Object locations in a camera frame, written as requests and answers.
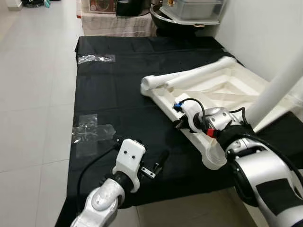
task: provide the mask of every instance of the white tile floor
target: white tile floor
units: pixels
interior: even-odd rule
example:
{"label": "white tile floor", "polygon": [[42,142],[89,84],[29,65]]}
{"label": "white tile floor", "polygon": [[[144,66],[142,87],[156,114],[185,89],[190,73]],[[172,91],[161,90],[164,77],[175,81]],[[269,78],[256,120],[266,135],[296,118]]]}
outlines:
{"label": "white tile floor", "polygon": [[[81,22],[75,0],[0,16],[0,226],[52,227],[66,195]],[[228,198],[131,207],[111,227],[254,226]]]}

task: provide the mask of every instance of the wire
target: wire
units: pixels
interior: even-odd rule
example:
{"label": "wire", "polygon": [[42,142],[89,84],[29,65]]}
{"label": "wire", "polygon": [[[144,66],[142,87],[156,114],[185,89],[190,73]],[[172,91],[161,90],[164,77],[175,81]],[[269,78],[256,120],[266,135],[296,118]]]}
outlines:
{"label": "wire", "polygon": [[244,121],[245,124],[248,124],[247,120],[246,120],[246,116],[245,116],[245,107],[241,107],[240,109],[237,110],[233,110],[233,111],[229,111],[230,113],[236,113],[242,111],[242,119]]}
{"label": "wire", "polygon": [[182,103],[184,103],[187,100],[196,101],[200,105],[200,107],[202,109],[202,114],[203,114],[203,116],[202,116],[203,127],[204,127],[204,130],[206,130],[206,119],[205,119],[205,109],[204,109],[204,106],[202,105],[202,103],[199,100],[197,100],[195,98],[186,98],[186,99],[183,99],[182,101],[179,102],[179,104],[182,104]]}
{"label": "wire", "polygon": [[243,137],[248,138],[248,139],[252,139],[252,140],[256,140],[262,144],[264,144],[266,147],[268,147],[269,149],[271,149],[276,155],[279,156],[280,159],[282,159],[286,165],[290,168],[290,170],[293,170],[295,175],[298,177],[302,187],[303,187],[303,176],[301,175],[301,173],[299,172],[298,168],[288,159],[288,157],[286,157],[284,154],[282,154],[279,150],[277,150],[275,147],[273,147],[271,144],[269,144],[268,142],[266,142],[265,140],[253,136],[253,135],[249,135],[249,134],[241,134]]}
{"label": "wire", "polygon": [[88,168],[90,168],[94,163],[96,163],[97,161],[99,161],[101,158],[103,158],[105,155],[107,155],[108,153],[110,153],[112,150],[114,150],[115,147],[112,147],[111,149],[109,149],[108,151],[106,151],[105,153],[103,153],[102,155],[96,157],[95,159],[91,160],[82,170],[79,178],[78,178],[78,182],[77,182],[77,196],[76,196],[76,202],[77,202],[77,212],[78,214],[81,213],[81,208],[80,208],[80,189],[81,189],[81,182],[83,179],[83,176],[85,174],[85,172],[88,170]]}

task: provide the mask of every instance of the black cloth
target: black cloth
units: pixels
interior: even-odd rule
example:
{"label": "black cloth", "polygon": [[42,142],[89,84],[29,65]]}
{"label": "black cloth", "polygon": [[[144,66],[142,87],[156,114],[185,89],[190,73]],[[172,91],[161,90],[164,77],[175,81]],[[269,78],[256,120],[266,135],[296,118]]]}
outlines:
{"label": "black cloth", "polygon": [[[233,186],[227,166],[207,169],[200,152],[173,127],[169,118],[140,93],[141,78],[189,70],[223,56],[231,56],[211,37],[173,39],[163,37],[80,37],[77,58],[89,54],[113,54],[115,62],[91,61],[78,65],[74,126],[79,116],[98,114],[98,124],[111,124],[117,135],[142,140],[147,152],[144,166],[152,168],[164,149],[170,151],[163,172],[155,179],[144,178],[139,191],[126,195],[123,208],[211,192]],[[303,124],[288,113],[260,136],[281,149],[298,167],[303,166]],[[96,154],[82,156],[71,146],[67,198],[56,226],[68,226],[76,217],[76,184],[83,167],[105,152],[112,141],[101,141]],[[115,165],[113,151],[93,165],[82,180],[82,205],[88,193]]]}

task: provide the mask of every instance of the plastic container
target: plastic container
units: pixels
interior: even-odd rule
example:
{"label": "plastic container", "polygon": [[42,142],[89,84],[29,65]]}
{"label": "plastic container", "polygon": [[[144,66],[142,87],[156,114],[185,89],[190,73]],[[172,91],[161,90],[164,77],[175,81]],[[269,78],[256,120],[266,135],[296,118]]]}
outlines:
{"label": "plastic container", "polygon": [[224,0],[163,0],[160,11],[180,24],[218,24]]}

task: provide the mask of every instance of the box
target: box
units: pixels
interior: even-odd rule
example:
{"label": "box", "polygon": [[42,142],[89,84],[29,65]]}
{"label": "box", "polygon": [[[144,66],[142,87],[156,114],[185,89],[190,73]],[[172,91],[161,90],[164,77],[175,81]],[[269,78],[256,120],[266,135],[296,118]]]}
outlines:
{"label": "box", "polygon": [[115,13],[116,0],[90,0],[89,11],[94,13]]}
{"label": "box", "polygon": [[218,24],[224,0],[163,0],[160,11],[178,24]]}

